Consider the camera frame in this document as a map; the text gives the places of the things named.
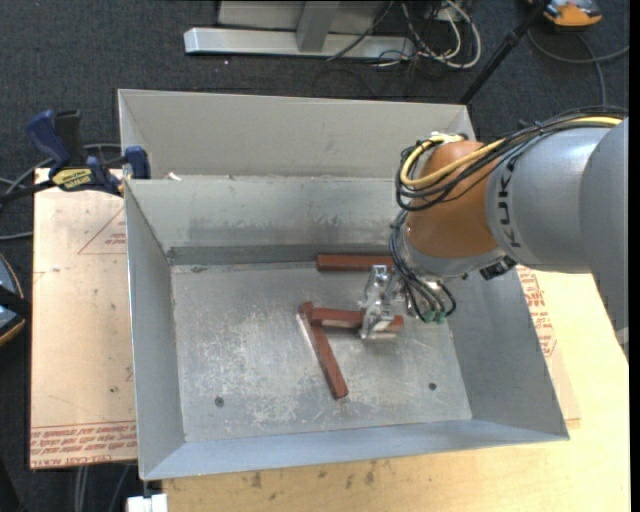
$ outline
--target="clamp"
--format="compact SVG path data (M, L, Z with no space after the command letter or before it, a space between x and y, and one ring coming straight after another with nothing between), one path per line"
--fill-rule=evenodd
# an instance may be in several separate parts
M49 180L39 184L38 189L57 186L66 192L95 190L121 196L122 180L111 174L97 157L87 156L80 136L80 120L78 110L55 115L52 110L45 110L29 121L29 140L52 160ZM126 177L151 177L147 154L140 146L126 148L121 163L126 166Z

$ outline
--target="yellow clamp label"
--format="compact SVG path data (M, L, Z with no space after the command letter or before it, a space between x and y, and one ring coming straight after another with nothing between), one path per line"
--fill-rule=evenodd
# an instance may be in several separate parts
M53 181L59 187L63 187L67 190L79 187L91 183L92 171L88 168L67 168L61 169L51 181Z

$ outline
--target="gray carpet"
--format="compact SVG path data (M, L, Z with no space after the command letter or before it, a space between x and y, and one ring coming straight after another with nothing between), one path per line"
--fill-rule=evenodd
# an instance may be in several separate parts
M429 3L410 2L416 10ZM629 44L630 0L599 3L603 21L582 37L596 55L607 55ZM397 4L377 33L406 32ZM483 57L475 68L453 72L434 64L417 69L403 64L381 71L348 59L186 56L183 33L211 25L215 2L2 2L0 177L16 178L42 160L24 129L33 115L46 108L80 109L87 142L118 142L119 88L456 103L505 35L529 12L523 0L475 0L473 5ZM550 51L572 59L590 56L576 34L557 34L544 22L532 30ZM601 71L607 103L628 107L629 54L602 63ZM594 65L550 59L525 37L469 107L476 135L489 141L516 129L519 121L542 120L601 102ZM0 236L30 230L32 218L31 199L10 204L0 213ZM13 265L30 297L31 239L0 241L0 254ZM26 329L0 349L0 458L28 510L73 510L76 470L32 472L27 467L29 368ZM129 470L125 475L122 497L141 492L135 473ZM107 510L122 474L120 465L92 467L86 510Z

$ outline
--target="yellow cable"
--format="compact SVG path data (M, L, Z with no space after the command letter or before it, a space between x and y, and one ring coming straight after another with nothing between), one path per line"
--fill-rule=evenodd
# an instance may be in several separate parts
M610 124L612 126L615 126L619 124L621 121L622 121L621 119L618 119L615 117L592 116L592 117L583 117L578 119L570 119L567 122L569 123L589 122L589 123L599 123L599 124ZM497 146L502 144L505 139L496 140L491 144L482 146L481 148L477 149L473 153L469 153L468 155L463 156L462 158L459 158L458 160L451 162L450 164L445 165L444 167L441 167L436 172L431 173L428 176L423 176L422 178L418 178L416 180L412 180L409 178L409 171L411 167L413 167L413 163L418 159L418 157L420 157L420 155L422 155L422 153L424 153L427 149L429 149L433 145L433 143L452 142L454 140L462 140L462 137L456 138L456 136L451 136L451 135L450 136L435 135L434 137L431 137L430 139L420 144L420 146L418 146L416 149L414 149L413 152L407 157L406 161L402 166L402 170L400 171L400 181L402 182L402 184L408 187L422 187L422 188L427 187L432 183L435 183L439 179L443 178L447 174L450 174L461 165L469 163L473 160L478 160L480 157L483 157L490 151L493 151Z

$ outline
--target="orange object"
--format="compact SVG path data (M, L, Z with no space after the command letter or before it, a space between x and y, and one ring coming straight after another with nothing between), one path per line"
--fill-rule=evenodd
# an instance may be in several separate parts
M436 172L482 145L480 142L464 140L438 147L420 170L419 178ZM438 185L450 182L472 163L461 165ZM407 215L407 237L416 250L435 258L468 258L498 247L487 224L484 206L489 174L495 165L495 162L491 162L476 175L458 183L448 201ZM484 177L476 184L477 176ZM411 203L412 206L422 204L424 200L420 198Z

